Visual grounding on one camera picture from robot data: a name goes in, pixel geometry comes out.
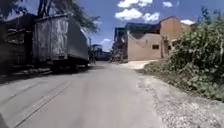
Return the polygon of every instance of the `bush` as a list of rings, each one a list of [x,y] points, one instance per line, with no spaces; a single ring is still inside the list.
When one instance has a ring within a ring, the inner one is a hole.
[[[145,72],[185,91],[224,102],[224,18],[202,8],[199,25],[183,35],[172,56],[146,65]]]

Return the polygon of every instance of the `building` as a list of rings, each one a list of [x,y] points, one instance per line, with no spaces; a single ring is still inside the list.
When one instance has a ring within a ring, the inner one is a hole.
[[[26,14],[0,24],[0,67],[31,61],[32,28],[35,15]]]
[[[103,51],[103,46],[100,44],[93,44],[91,50],[96,60],[108,61],[110,58],[110,52]]]
[[[191,27],[182,24],[175,16],[158,24],[127,23],[115,28],[113,51],[117,61],[142,61],[168,57],[176,41]]]

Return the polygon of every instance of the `gray truck trailer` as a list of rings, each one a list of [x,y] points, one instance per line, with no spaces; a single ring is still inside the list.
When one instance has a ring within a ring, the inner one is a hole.
[[[37,20],[33,32],[33,61],[50,66],[77,69],[88,66],[87,39],[70,15],[58,15]]]

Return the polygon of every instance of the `asphalt road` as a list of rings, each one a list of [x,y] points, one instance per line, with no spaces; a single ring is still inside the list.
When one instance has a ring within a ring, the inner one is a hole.
[[[97,63],[77,74],[46,75],[0,87],[1,128],[163,128],[139,76]]]

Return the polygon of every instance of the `sky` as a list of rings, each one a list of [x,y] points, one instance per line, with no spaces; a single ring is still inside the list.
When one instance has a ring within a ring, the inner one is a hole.
[[[88,34],[93,44],[102,44],[105,51],[114,43],[114,28],[127,22],[158,23],[161,19],[176,16],[186,24],[197,21],[201,7],[224,12],[224,0],[76,0],[87,14],[100,16],[97,34]],[[36,0],[27,0],[28,11],[35,13]]]

